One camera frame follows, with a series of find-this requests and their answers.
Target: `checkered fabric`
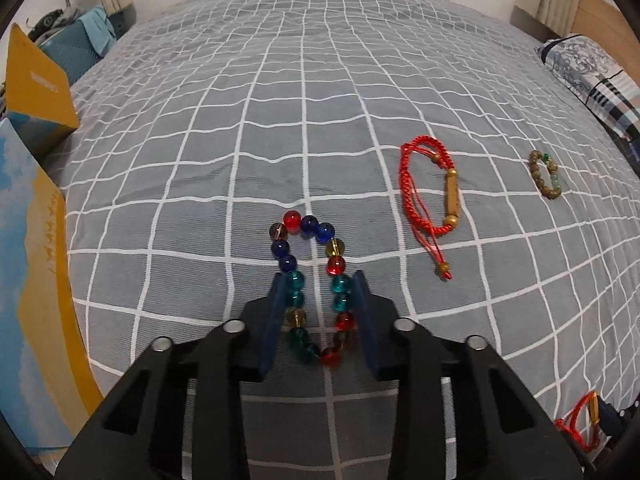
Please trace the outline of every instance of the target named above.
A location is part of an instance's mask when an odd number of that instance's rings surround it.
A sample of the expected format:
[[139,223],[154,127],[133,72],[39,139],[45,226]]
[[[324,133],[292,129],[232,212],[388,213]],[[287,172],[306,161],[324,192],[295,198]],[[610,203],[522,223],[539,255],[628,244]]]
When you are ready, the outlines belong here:
[[620,137],[640,140],[640,88],[599,44],[575,34],[547,41],[540,57],[604,124]]
[[[46,163],[102,390],[156,336],[203,336],[267,293],[268,227],[296,208],[335,225],[348,272],[401,315],[484,335],[551,417],[592,388],[630,403],[640,182],[538,45],[448,0],[190,0],[135,26],[74,86],[82,127]],[[399,146],[423,134],[460,173],[447,283],[399,195]],[[555,201],[530,177],[533,149],[561,166]],[[411,169],[441,218],[443,171],[420,155]],[[324,249],[291,246],[327,346]],[[396,387],[369,377],[357,341],[337,370],[282,344],[268,380],[242,389],[252,478],[386,478]],[[453,424],[447,438],[452,477]]]

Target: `red bead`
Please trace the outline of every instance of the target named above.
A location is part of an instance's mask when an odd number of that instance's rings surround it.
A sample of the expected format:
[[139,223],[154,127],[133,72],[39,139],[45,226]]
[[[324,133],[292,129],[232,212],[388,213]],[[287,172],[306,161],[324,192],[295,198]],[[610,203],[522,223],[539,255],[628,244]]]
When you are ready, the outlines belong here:
[[332,256],[326,264],[326,272],[332,276],[343,274],[347,268],[347,263],[342,256]]
[[356,326],[356,319],[351,312],[340,312],[335,317],[335,327],[339,332],[353,330]]
[[290,233],[297,233],[300,231],[300,218],[300,213],[292,209],[284,213],[282,222],[286,225]]
[[325,348],[320,352],[320,361],[326,367],[335,368],[342,361],[342,356],[336,348]]

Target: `red cord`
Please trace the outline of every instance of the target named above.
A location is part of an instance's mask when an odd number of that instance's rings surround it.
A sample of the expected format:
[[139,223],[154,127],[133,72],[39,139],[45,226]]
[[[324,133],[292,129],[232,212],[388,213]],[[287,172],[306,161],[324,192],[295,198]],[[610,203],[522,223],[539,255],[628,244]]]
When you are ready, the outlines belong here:
[[580,434],[580,431],[575,429],[575,425],[578,421],[578,416],[580,415],[580,412],[585,407],[585,405],[587,405],[591,397],[593,397],[594,395],[596,395],[595,392],[589,392],[578,401],[578,404],[575,405],[575,408],[569,414],[569,417],[567,417],[569,421],[568,424],[565,423],[565,421],[562,420],[562,418],[559,418],[558,420],[556,420],[556,427],[558,427],[558,429],[560,430],[564,430],[567,433],[569,433],[574,438],[574,440],[580,445],[580,447],[584,450],[584,452],[587,454],[595,450],[600,445],[600,432],[598,431],[598,427],[597,425],[593,424],[592,433],[591,433],[591,442],[587,444],[582,439],[582,435]]
[[[430,150],[427,150],[426,148],[423,148],[421,145],[429,146],[436,151],[432,152]],[[437,164],[443,170],[453,170],[453,160],[451,160],[449,153],[447,153],[444,144],[430,136],[424,135],[415,137],[412,142],[406,142],[401,146],[400,189],[402,192],[402,204],[404,205],[404,210],[409,218],[411,229],[414,232],[416,239],[425,249],[427,249],[431,253],[436,263],[442,264],[445,263],[445,261],[444,257],[442,256],[442,252],[438,247],[436,237],[447,234],[453,229],[453,227],[449,225],[445,225],[442,227],[435,226],[431,222],[429,212],[422,202],[422,199],[418,194],[418,190],[415,187],[414,178],[409,172],[409,157],[413,152],[421,153],[432,159],[436,154],[439,154],[440,160],[437,162]],[[420,209],[424,213],[425,218],[421,216],[420,212],[418,212],[418,210],[416,209],[417,206],[420,207]],[[429,240],[420,232],[420,230],[425,231],[427,236],[431,237],[431,239],[433,240],[433,244],[429,242]],[[447,270],[442,274],[442,277],[446,280],[450,280],[453,276]]]

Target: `yellow bead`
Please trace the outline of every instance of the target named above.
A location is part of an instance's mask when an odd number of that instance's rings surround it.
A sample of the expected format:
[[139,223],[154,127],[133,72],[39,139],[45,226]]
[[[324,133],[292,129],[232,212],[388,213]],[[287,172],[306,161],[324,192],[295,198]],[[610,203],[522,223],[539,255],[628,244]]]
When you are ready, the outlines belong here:
[[344,242],[340,240],[340,238],[331,238],[326,243],[326,255],[331,256],[342,256],[344,254]]
[[303,328],[306,325],[304,308],[292,308],[287,312],[287,321],[293,328]]
[[455,215],[445,216],[442,221],[442,225],[450,225],[451,227],[456,227],[458,225],[458,217]]
[[450,265],[447,262],[442,262],[441,264],[438,264],[438,274],[439,275],[443,275],[445,272],[447,272],[450,269]]

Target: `red string bracelet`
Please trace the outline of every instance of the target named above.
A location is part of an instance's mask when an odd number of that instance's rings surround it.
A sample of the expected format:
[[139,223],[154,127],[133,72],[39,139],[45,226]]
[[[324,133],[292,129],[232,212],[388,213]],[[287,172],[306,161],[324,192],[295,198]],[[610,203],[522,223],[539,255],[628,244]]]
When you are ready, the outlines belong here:
[[[431,222],[431,217],[424,202],[420,198],[415,187],[414,178],[409,172],[409,158],[413,152],[428,156],[434,164],[443,170],[447,170],[446,176],[446,213],[442,227],[435,226]],[[458,225],[458,171],[453,165],[453,160],[447,150],[439,140],[430,136],[415,137],[412,142],[406,142],[401,146],[400,156],[400,189],[402,192],[402,204],[406,212],[411,229],[414,231],[416,239],[427,249],[437,264],[437,271],[444,280],[450,280],[453,276],[450,266],[442,256],[436,238],[443,236],[453,230]]]
[[[575,429],[575,425],[578,421],[578,416],[587,404],[592,431],[591,441],[588,444],[582,439],[580,431]],[[556,420],[556,427],[559,430],[563,430],[569,433],[585,453],[589,454],[600,445],[600,432],[598,431],[598,423],[600,420],[598,418],[598,394],[596,392],[589,392],[583,398],[581,398],[566,420],[568,421],[568,423],[565,420],[562,420],[562,418]]]

